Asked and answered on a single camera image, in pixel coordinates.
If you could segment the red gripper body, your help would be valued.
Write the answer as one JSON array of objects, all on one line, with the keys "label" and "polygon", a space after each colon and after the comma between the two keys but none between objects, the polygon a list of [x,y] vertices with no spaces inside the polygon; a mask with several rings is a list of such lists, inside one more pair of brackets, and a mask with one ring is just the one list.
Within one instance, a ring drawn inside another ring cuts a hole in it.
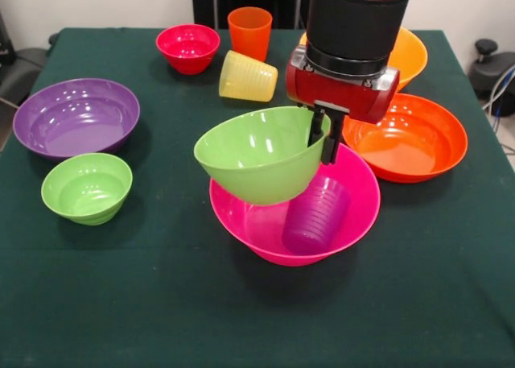
[{"label": "red gripper body", "polygon": [[389,109],[400,82],[400,72],[387,67],[373,78],[329,76],[309,65],[307,49],[296,47],[286,67],[287,96],[311,108],[317,103],[345,108],[350,118],[377,123]]}]

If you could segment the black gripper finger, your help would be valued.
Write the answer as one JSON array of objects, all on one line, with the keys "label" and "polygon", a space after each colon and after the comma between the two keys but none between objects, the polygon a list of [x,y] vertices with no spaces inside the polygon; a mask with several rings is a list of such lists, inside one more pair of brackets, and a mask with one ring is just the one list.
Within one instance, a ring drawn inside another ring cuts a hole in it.
[{"label": "black gripper finger", "polygon": [[311,127],[307,141],[307,145],[309,147],[318,142],[323,137],[322,125],[325,115],[325,110],[320,105],[315,105],[312,111],[313,116],[311,119]]},{"label": "black gripper finger", "polygon": [[326,112],[331,120],[331,127],[328,136],[324,140],[321,162],[324,165],[334,164],[340,146],[344,119],[346,112]]}]

